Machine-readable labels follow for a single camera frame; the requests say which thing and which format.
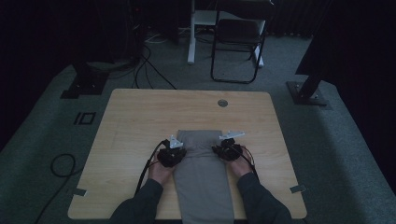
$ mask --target wooden table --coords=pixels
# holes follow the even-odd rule
[[[228,105],[219,106],[219,100]],[[153,149],[178,130],[244,131],[235,139],[253,154],[262,184],[285,204],[293,218],[306,216],[271,97],[251,91],[114,90],[108,102],[68,215],[75,219],[109,218],[133,197]],[[228,171],[236,219],[246,217],[236,178]],[[180,219],[174,180],[164,188],[157,219]]]

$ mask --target folding chair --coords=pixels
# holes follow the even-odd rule
[[[218,0],[217,15],[215,24],[215,34],[212,44],[212,64],[210,76],[215,81],[233,83],[251,83],[256,79],[259,69],[262,47],[265,40],[266,27],[273,18],[275,6],[270,0]],[[222,19],[221,13],[228,12],[238,19]],[[251,60],[256,48],[259,49],[257,55],[254,75],[248,80],[234,80],[216,78],[214,75],[215,54],[217,44],[248,46]]]

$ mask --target black sleeve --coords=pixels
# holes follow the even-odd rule
[[[289,209],[262,186],[253,173],[241,176],[237,187],[242,195],[249,224],[292,222]]]
[[[157,204],[163,194],[163,186],[153,179],[132,198],[122,202],[110,218],[110,224],[149,224],[157,215]]]

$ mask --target folded gray fabric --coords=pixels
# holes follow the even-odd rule
[[[225,164],[212,151],[221,131],[179,131],[187,149],[174,172],[183,224],[231,224],[233,200]]]

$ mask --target chair leg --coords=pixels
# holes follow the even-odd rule
[[[262,47],[263,47],[263,42],[260,43],[260,51],[259,51],[259,56],[258,56],[259,59],[262,56]],[[253,78],[251,80],[244,81],[244,80],[232,80],[232,79],[215,78],[215,76],[214,76],[215,51],[216,51],[216,38],[214,39],[213,44],[212,44],[212,64],[210,66],[210,76],[212,77],[213,80],[215,80],[217,82],[230,82],[230,83],[249,84],[249,83],[253,82],[256,79],[257,72],[258,72],[259,65],[260,65],[260,60],[256,61],[256,66],[254,68],[254,75],[253,75]],[[253,50],[253,52],[250,53],[249,59],[251,59],[251,57],[253,56],[254,53],[255,52]]]
[[[257,48],[257,46],[252,47],[252,49],[250,50],[250,56],[248,57],[248,60],[251,60],[251,58],[253,57],[255,48]]]
[[[213,44],[212,44],[212,64],[210,65],[210,76],[212,77],[213,80],[216,81],[214,75],[213,75],[213,70],[215,67],[215,51],[216,51],[216,34],[215,34],[215,38],[213,40]]]

